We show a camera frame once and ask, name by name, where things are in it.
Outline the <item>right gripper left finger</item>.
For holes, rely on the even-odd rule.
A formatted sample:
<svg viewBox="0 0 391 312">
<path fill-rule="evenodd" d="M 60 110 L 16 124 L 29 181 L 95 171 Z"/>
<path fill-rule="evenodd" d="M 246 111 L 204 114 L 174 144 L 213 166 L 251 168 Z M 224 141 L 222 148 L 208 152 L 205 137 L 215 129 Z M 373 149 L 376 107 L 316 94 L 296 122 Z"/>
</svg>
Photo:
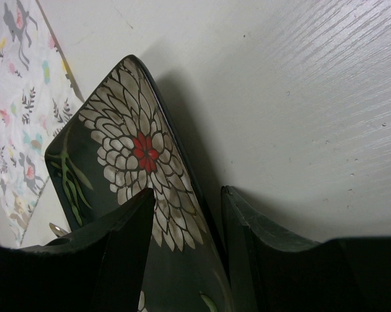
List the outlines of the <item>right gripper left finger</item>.
<svg viewBox="0 0 391 312">
<path fill-rule="evenodd" d="M 22 249 L 32 292 L 22 311 L 136 311 L 154 205 L 146 188 L 80 229 Z"/>
</svg>

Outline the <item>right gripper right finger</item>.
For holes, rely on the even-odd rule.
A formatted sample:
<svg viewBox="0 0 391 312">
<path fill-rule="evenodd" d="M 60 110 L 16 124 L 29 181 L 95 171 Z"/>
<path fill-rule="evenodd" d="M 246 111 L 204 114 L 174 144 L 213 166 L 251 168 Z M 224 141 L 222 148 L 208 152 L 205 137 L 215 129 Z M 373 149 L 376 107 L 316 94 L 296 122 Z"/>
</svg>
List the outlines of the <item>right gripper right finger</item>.
<svg viewBox="0 0 391 312">
<path fill-rule="evenodd" d="M 237 311 L 365 311 L 342 240 L 306 239 L 221 188 L 227 273 Z"/>
</svg>

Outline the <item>black square floral plate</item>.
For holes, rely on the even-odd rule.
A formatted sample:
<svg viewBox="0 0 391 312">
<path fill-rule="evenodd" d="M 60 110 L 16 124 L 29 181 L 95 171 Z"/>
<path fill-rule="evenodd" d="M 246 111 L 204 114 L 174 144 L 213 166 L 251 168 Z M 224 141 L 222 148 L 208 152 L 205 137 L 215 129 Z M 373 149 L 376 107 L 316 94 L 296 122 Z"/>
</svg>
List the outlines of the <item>black square floral plate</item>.
<svg viewBox="0 0 391 312">
<path fill-rule="evenodd" d="M 45 163 L 72 230 L 150 188 L 139 311 L 232 311 L 224 249 L 144 63 L 119 61 L 55 136 Z"/>
</svg>

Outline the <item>animal print cloth placemat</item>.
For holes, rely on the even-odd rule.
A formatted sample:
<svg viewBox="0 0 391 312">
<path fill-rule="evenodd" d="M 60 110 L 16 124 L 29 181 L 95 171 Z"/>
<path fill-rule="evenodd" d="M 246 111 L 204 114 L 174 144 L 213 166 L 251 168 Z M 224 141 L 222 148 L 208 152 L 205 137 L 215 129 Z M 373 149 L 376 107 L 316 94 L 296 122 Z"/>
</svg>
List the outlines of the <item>animal print cloth placemat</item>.
<svg viewBox="0 0 391 312">
<path fill-rule="evenodd" d="M 81 105 L 37 1 L 0 1 L 0 241 L 21 246 L 49 181 L 45 150 Z"/>
</svg>

